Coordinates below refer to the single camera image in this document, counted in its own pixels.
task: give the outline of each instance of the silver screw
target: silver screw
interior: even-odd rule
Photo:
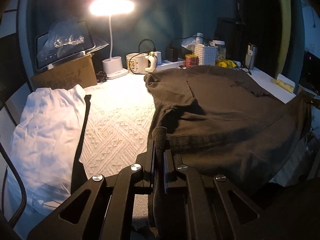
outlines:
[[[92,176],[92,179],[94,181],[100,181],[103,179],[103,176],[101,174],[96,174],[96,175]]]
[[[185,164],[180,164],[177,168],[179,171],[186,171],[188,166]]]
[[[218,174],[216,175],[216,180],[220,181],[220,182],[225,182],[227,180],[226,176],[222,175],[222,174]]]
[[[140,169],[141,169],[141,165],[138,164],[138,163],[135,163],[135,164],[131,165],[131,170],[133,170],[133,171],[138,171]]]

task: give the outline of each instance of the silver thermos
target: silver thermos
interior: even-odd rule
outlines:
[[[258,48],[255,45],[249,44],[248,52],[245,56],[245,65],[250,69],[253,70],[254,65],[256,63]]]

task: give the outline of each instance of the desk lamp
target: desk lamp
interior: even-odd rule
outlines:
[[[122,66],[121,57],[112,57],[113,36],[111,27],[111,16],[113,14],[129,13],[133,10],[134,4],[128,0],[95,0],[90,11],[93,15],[109,16],[109,30],[111,39],[110,57],[103,60],[103,70],[107,74],[108,79],[114,79],[124,76],[128,73],[127,69]]]

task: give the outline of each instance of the brown cardboard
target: brown cardboard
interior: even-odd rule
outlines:
[[[92,63],[92,54],[66,62],[31,78],[36,88],[64,88],[69,90],[76,84],[82,88],[97,84]]]

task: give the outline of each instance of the blue wall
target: blue wall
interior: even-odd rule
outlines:
[[[31,14],[29,35],[34,44],[36,35],[47,32],[50,25],[64,17],[76,16],[86,20],[92,33],[109,42],[107,17],[90,14],[93,0],[30,0]],[[127,15],[114,15],[114,56],[125,57],[138,51],[142,39],[152,39],[156,48],[164,52],[170,41],[177,37],[192,36],[201,32],[213,38],[217,17],[235,17],[235,0],[132,0],[135,10]],[[151,50],[147,42],[142,50]],[[101,61],[108,58],[109,47],[98,51],[93,57],[100,70]]]

